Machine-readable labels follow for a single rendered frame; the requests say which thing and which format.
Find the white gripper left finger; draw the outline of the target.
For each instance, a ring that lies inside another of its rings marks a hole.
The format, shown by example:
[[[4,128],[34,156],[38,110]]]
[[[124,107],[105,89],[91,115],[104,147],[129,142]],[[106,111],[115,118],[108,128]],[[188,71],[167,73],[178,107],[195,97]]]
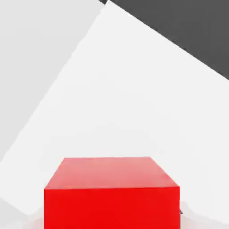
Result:
[[[17,222],[13,229],[44,229],[44,207],[26,219]]]

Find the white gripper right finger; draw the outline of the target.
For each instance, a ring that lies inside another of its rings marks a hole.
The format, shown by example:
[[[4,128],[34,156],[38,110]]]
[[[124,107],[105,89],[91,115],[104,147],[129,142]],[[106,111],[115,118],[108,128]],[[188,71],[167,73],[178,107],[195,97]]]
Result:
[[[221,229],[221,223],[194,213],[186,202],[180,202],[181,229]]]

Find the small red cube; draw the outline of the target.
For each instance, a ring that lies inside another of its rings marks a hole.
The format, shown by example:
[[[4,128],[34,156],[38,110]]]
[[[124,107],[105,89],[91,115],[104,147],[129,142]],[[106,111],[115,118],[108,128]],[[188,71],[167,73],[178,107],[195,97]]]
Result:
[[[65,158],[44,188],[44,229],[180,229],[180,187],[150,157]]]

